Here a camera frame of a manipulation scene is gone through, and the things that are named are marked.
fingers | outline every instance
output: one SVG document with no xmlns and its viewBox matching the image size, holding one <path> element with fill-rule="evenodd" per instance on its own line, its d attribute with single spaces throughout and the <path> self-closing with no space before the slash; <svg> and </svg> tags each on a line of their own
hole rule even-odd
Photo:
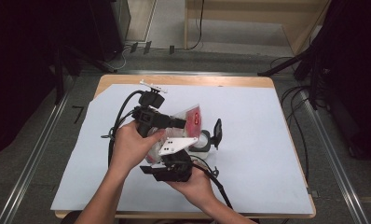
<svg viewBox="0 0 371 224">
<path fill-rule="evenodd" d="M 124 125 L 124 126 L 129 126 L 129 127 L 134 128 L 134 129 L 137 129 L 138 123 L 136 122 L 135 119 L 133 119 L 131 122 L 127 123 L 127 124 Z"/>
<path fill-rule="evenodd" d="M 205 170 L 207 170 L 208 168 L 206 167 L 206 165 L 205 164 L 202 164 L 202 163 L 200 163 L 199 162 L 199 160 L 194 160 L 194 161 L 192 161 L 194 164 L 196 164 L 196 165 L 198 165 L 198 166 L 200 166 L 200 167 L 202 167 L 203 169 L 205 169 Z"/>
<path fill-rule="evenodd" d="M 165 129 L 159 129 L 158 131 L 154 132 L 150 136 L 146 137 L 145 139 L 151 144 L 155 144 L 159 139 L 163 137 L 165 134 Z"/>
<path fill-rule="evenodd" d="M 173 189 L 182 190 L 182 186 L 184 186 L 186 182 L 165 181 L 165 183 L 167 183 Z"/>
</svg>

black cable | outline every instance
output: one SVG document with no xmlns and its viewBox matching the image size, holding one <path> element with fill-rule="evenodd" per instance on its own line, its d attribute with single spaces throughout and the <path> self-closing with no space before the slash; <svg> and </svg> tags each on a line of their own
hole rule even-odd
<svg viewBox="0 0 371 224">
<path fill-rule="evenodd" d="M 297 86 L 297 87 L 293 87 L 293 88 L 290 88 L 290 89 L 288 89 L 287 91 L 285 91 L 284 93 L 283 93 L 283 95 L 282 95 L 282 98 L 281 98 L 281 107 L 283 107 L 283 102 L 284 102 L 284 100 L 285 100 L 285 98 L 287 98 L 287 96 L 291 93 L 291 92 L 293 92 L 293 91 L 295 91 L 295 90 L 298 90 L 298 89 L 302 89 L 302 90 L 304 90 L 304 89 L 307 89 L 307 88 L 309 88 L 310 86 L 308 85 L 308 86 Z"/>
<path fill-rule="evenodd" d="M 205 6 L 205 0 L 202 0 L 202 9 L 200 10 L 200 19 L 199 19 L 199 39 L 197 44 L 195 44 L 193 47 L 187 49 L 187 50 L 192 50 L 194 49 L 200 42 L 200 39 L 202 38 L 202 20 L 203 20 L 203 8 Z"/>
<path fill-rule="evenodd" d="M 294 115 L 294 113 L 308 100 L 309 98 L 307 99 L 304 99 L 302 101 L 300 101 L 296 106 L 295 106 L 295 109 L 292 109 L 291 111 L 291 114 L 287 116 L 287 118 L 285 119 L 287 122 L 289 122 L 289 119 Z"/>
<path fill-rule="evenodd" d="M 118 112 L 118 115 L 117 115 L 117 118 L 116 118 L 116 122 L 115 122 L 115 125 L 114 125 L 114 134 L 116 134 L 115 132 L 117 131 L 117 129 L 119 128 L 119 119 L 121 118 L 121 114 L 122 112 L 124 111 L 125 109 L 125 106 L 127 105 L 128 101 L 136 94 L 143 94 L 144 91 L 134 91 L 133 93 L 131 93 L 127 99 L 125 99 L 124 103 L 122 104 L 122 107 L 119 109 L 119 112 Z"/>
<path fill-rule="evenodd" d="M 134 112 L 136 112 L 138 110 L 131 110 L 130 112 L 128 112 L 128 114 L 126 114 L 124 117 L 122 117 L 121 119 L 119 119 L 118 121 L 118 126 L 122 124 L 122 122 L 124 122 L 124 120 L 129 117 L 131 114 L 133 114 Z"/>
<path fill-rule="evenodd" d="M 127 114 L 127 116 L 125 116 L 123 119 L 121 118 L 121 115 L 122 115 L 122 112 L 124 111 L 125 109 L 125 106 L 127 105 L 128 101 L 132 98 L 132 96 L 136 95 L 136 94 L 143 94 L 144 92 L 143 91 L 134 91 L 133 93 L 131 93 L 127 99 L 125 99 L 124 103 L 122 104 L 122 107 L 119 109 L 119 112 L 118 112 L 118 115 L 116 117 L 116 121 L 115 121 L 115 124 L 114 124 L 114 127 L 111 129 L 111 133 L 109 135 L 111 135 L 110 137 L 110 142 L 109 142 L 109 152 L 108 152 L 108 164 L 110 164 L 110 160 L 113 156 L 113 147 L 114 147 L 114 143 L 115 143 L 115 137 L 116 137 L 116 132 L 117 132 L 117 129 L 119 128 L 119 125 L 121 125 L 121 122 L 124 120 L 124 118 L 126 118 L 130 113 Z"/>
<path fill-rule="evenodd" d="M 198 19 L 197 18 L 195 18 L 195 26 L 197 27 L 197 30 L 199 31 L 199 33 L 201 34 L 201 30 L 200 30 L 200 28 L 198 27 Z"/>
<path fill-rule="evenodd" d="M 192 163 L 192 166 L 203 171 L 211 180 L 214 182 L 214 184 L 217 186 L 218 190 L 220 191 L 221 195 L 224 198 L 224 201 L 226 201 L 226 204 L 229 208 L 233 209 L 231 202 L 229 201 L 229 198 L 227 197 L 226 191 L 224 190 L 223 185 L 217 180 L 217 178 L 214 177 L 213 174 L 211 174 L 208 170 L 203 169 L 203 167 L 198 166 L 195 163 Z"/>
<path fill-rule="evenodd" d="M 295 97 L 301 92 L 302 90 L 296 92 L 293 97 L 291 98 L 291 108 L 292 110 L 294 111 L 294 107 L 293 107 L 293 101 L 295 99 Z M 305 152 L 305 179 L 308 183 L 309 181 L 309 155 L 308 155 L 308 148 L 307 148 L 307 143 L 305 141 L 305 136 L 304 136 L 304 133 L 302 132 L 302 129 L 301 129 L 301 126 L 299 125 L 299 122 L 298 122 L 298 119 L 296 118 L 296 115 L 295 113 L 293 113 L 293 117 L 294 117 L 294 120 L 295 120 L 295 124 L 296 124 L 296 127 L 297 129 L 299 130 L 299 133 L 301 134 L 301 139 L 302 139 L 302 144 L 304 145 L 304 152 Z"/>
<path fill-rule="evenodd" d="M 285 219 L 282 224 L 286 224 L 288 222 L 288 220 L 290 220 L 289 218 Z"/>
</svg>

floor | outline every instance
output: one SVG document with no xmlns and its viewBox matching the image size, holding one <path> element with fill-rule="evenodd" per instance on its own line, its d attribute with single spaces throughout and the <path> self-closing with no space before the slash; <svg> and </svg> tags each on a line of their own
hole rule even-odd
<svg viewBox="0 0 371 224">
<path fill-rule="evenodd" d="M 182 13 L 182 8 L 184 8 L 184 5 L 182 4 L 182 0 L 157 0 L 151 26 L 145 38 L 147 41 L 152 41 L 152 48 L 157 49 L 151 49 L 148 54 L 143 53 L 143 48 L 139 48 L 133 53 L 126 51 L 123 55 L 118 55 L 109 64 L 114 67 L 125 65 L 118 72 L 129 74 L 135 70 L 150 70 L 227 72 L 237 73 L 239 76 L 255 76 L 255 73 L 266 71 L 272 65 L 274 66 L 285 60 L 274 61 L 275 59 L 294 56 L 285 41 L 285 37 L 283 37 L 281 28 L 276 24 L 220 23 L 220 26 L 225 26 L 230 32 L 222 34 L 222 37 L 217 37 L 222 39 L 214 39 L 214 42 L 212 37 L 206 34 L 208 31 L 214 32 L 212 29 L 217 24 L 208 21 L 203 23 L 202 42 L 199 43 L 196 50 L 176 50 L 173 55 L 170 55 L 168 52 L 169 45 L 179 46 L 179 48 L 183 46 L 184 28 L 182 20 L 184 13 Z M 244 25 L 252 27 L 253 31 L 242 33 L 240 30 Z M 129 43 L 133 43 L 134 40 L 137 40 L 137 38 L 129 40 Z M 291 75 L 293 73 L 292 68 L 287 68 L 281 73 L 281 75 L 272 77 L 279 97 L 287 89 L 297 85 Z M 61 222 L 49 208 L 85 116 L 84 110 L 80 119 L 76 119 L 80 111 L 77 107 L 88 108 L 88 103 L 93 98 L 94 90 L 102 74 L 96 68 L 83 64 L 82 74 L 76 80 L 76 84 L 68 96 L 68 101 L 62 109 L 62 114 L 56 120 L 52 135 L 44 147 L 41 158 L 39 158 L 39 163 L 32 171 L 28 188 L 21 193 L 20 204 L 16 206 L 13 217 L 9 221 L 1 219 L 0 223 Z M 31 116 L 16 140 L 0 152 L 0 214 L 22 173 L 23 167 L 34 150 L 39 134 L 45 128 L 53 110 L 54 99 L 55 91 L 47 96 L 42 105 Z M 289 102 L 285 103 L 283 112 L 285 115 L 291 113 Z M 318 113 L 327 134 L 331 137 L 331 144 L 335 148 L 343 169 L 361 200 L 369 223 L 371 223 L 371 160 L 359 161 L 352 158 L 347 149 L 347 144 L 343 141 L 329 112 L 319 109 Z M 318 137 L 319 132 L 315 128 L 307 108 L 301 107 L 296 114 L 300 120 L 302 130 L 305 132 L 308 145 L 309 186 L 314 192 L 313 201 L 317 208 L 317 215 L 312 219 L 291 219 L 288 223 L 354 222 L 324 150 L 323 142 Z M 290 132 L 300 162 L 305 169 L 306 161 L 302 139 L 294 122 L 290 125 Z M 127 223 L 137 222 L 148 223 L 146 220 L 127 221 Z M 262 219 L 261 223 L 283 223 L 283 219 Z"/>
</svg>

person's right hand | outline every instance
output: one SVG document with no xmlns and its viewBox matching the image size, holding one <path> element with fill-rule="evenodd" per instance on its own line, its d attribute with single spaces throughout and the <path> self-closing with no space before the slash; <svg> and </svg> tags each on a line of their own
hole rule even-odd
<svg viewBox="0 0 371 224">
<path fill-rule="evenodd" d="M 217 199 L 214 196 L 210 178 L 198 168 L 192 168 L 192 175 L 187 182 L 167 182 L 172 188 L 185 195 L 185 198 L 202 209 Z"/>
</svg>

white tabletop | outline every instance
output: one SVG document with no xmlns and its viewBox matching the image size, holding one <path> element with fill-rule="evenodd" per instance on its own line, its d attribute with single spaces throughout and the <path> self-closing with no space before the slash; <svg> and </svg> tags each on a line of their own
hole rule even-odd
<svg viewBox="0 0 371 224">
<path fill-rule="evenodd" d="M 199 104 L 202 128 L 213 132 L 217 119 L 223 122 L 219 150 L 213 147 L 207 162 L 220 171 L 234 209 L 256 217 L 313 217 L 315 208 L 307 193 L 294 145 L 273 88 L 160 86 L 163 114 Z M 141 85 L 112 85 L 90 104 L 75 149 L 67 164 L 52 210 L 82 210 L 107 170 L 109 141 L 102 139 L 114 125 L 119 108 Z M 133 97 L 124 113 L 133 109 Z M 222 200 L 218 189 L 215 195 Z M 152 175 L 134 168 L 128 176 L 118 211 L 200 212 L 183 195 Z"/>
</svg>

